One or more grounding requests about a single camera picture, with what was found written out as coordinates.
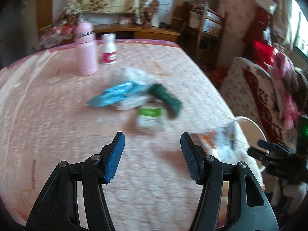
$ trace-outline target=green pouch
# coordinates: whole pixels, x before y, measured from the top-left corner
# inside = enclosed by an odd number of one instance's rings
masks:
[[[178,100],[169,90],[167,90],[161,84],[153,84],[148,93],[153,95],[156,99],[159,99],[167,104],[172,111],[174,118],[178,117],[182,103]]]

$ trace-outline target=pink wallpaper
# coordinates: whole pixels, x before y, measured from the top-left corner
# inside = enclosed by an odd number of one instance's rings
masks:
[[[226,30],[241,39],[254,18],[255,7],[254,0],[220,0],[218,12],[229,12]]]

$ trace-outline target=blue gripper pad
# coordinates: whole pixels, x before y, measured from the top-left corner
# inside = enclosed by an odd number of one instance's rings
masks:
[[[118,132],[112,143],[105,146],[107,148],[106,153],[102,158],[102,164],[105,164],[105,176],[104,179],[108,184],[116,174],[118,164],[120,162],[123,149],[125,146],[125,136],[122,132]]]
[[[193,143],[188,133],[181,135],[181,149],[186,160],[190,176],[198,185],[202,184],[204,178],[204,161],[205,152],[201,151]]]

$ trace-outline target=bolt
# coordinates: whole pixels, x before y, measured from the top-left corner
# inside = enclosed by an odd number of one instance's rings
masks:
[[[247,167],[247,164],[244,163],[243,161],[241,161],[238,165],[240,165],[240,167],[242,167],[242,168],[246,168]]]
[[[60,163],[59,163],[59,167],[65,167],[66,166],[66,161],[61,161]]]
[[[205,157],[208,161],[213,161],[214,160],[214,157],[213,156],[206,156]]]
[[[91,159],[97,161],[100,158],[100,155],[92,155]]]

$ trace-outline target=curtain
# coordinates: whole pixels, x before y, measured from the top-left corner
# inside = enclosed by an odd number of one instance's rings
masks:
[[[277,3],[277,9],[271,17],[271,38],[273,43],[283,46],[287,54],[293,49],[295,35],[291,29],[292,0],[273,1]]]

